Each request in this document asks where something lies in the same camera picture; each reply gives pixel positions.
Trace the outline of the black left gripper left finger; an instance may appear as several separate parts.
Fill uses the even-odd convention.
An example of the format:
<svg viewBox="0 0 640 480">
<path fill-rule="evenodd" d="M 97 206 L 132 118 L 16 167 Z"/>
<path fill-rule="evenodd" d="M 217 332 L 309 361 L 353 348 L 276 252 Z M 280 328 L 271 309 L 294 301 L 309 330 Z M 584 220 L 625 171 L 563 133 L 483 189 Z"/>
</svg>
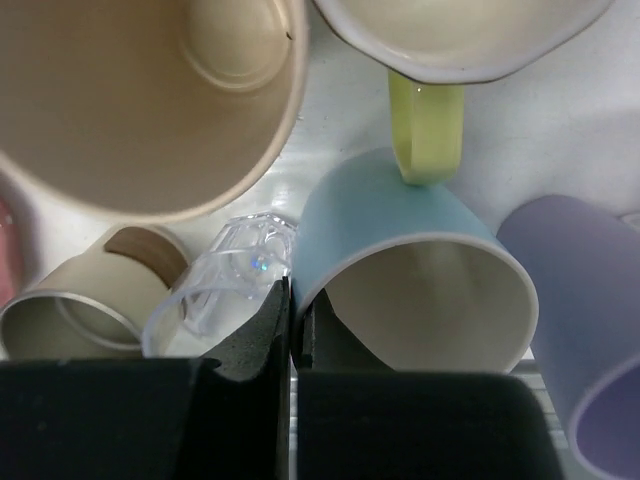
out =
<svg viewBox="0 0 640 480">
<path fill-rule="evenodd" d="M 5 479 L 284 479 L 287 280 L 200 358 L 9 361 Z"/>
</svg>

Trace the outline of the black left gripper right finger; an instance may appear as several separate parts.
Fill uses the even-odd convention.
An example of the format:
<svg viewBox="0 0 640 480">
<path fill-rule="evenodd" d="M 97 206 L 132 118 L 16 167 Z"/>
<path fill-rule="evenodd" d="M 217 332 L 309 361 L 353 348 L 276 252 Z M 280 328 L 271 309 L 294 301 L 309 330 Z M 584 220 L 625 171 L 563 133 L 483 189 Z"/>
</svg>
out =
<svg viewBox="0 0 640 480">
<path fill-rule="evenodd" d="M 505 374 L 398 372 L 326 293 L 294 324 L 301 479 L 560 479 L 543 410 Z"/>
</svg>

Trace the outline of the blue ceramic mug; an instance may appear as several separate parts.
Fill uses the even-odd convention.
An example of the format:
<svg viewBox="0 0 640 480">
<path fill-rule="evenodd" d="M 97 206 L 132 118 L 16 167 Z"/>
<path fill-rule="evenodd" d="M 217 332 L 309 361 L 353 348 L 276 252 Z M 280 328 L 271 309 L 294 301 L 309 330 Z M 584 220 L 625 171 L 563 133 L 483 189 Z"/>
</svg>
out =
<svg viewBox="0 0 640 480">
<path fill-rule="evenodd" d="M 387 149 L 347 159 L 311 191 L 292 256 L 294 313 L 326 293 L 396 371 L 511 371 L 539 303 L 524 267 L 441 185 L 411 186 Z"/>
</svg>

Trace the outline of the purple plastic cup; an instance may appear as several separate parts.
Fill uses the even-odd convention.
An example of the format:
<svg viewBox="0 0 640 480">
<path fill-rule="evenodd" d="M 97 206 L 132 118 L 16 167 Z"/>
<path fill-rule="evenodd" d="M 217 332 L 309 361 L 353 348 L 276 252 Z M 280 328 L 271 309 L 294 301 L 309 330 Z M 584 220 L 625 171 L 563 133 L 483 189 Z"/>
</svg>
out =
<svg viewBox="0 0 640 480">
<path fill-rule="evenodd" d="M 537 290 L 531 350 L 570 449 L 603 479 L 638 478 L 638 231 L 548 195 L 514 210 L 497 237 Z"/>
</svg>

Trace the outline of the beige plastic cup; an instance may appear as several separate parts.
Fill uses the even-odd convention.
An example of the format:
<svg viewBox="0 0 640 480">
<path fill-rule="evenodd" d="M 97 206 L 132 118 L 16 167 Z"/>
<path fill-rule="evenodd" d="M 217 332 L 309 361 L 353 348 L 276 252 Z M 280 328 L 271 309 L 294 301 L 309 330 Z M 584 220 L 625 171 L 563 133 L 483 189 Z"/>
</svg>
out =
<svg viewBox="0 0 640 480">
<path fill-rule="evenodd" d="M 219 209 L 302 104 L 302 1 L 5 1 L 1 166 L 134 222 Z"/>
</svg>

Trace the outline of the yellow-green faceted mug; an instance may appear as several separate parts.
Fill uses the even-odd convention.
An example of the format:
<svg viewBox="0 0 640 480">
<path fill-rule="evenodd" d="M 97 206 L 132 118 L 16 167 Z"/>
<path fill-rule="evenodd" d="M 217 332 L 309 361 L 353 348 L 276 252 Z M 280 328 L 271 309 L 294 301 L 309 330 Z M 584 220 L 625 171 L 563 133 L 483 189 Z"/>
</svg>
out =
<svg viewBox="0 0 640 480">
<path fill-rule="evenodd" d="M 319 1 L 344 42 L 388 69 L 392 145 L 404 181 L 451 178 L 464 88 L 507 77 L 589 28 L 607 1 Z"/>
</svg>

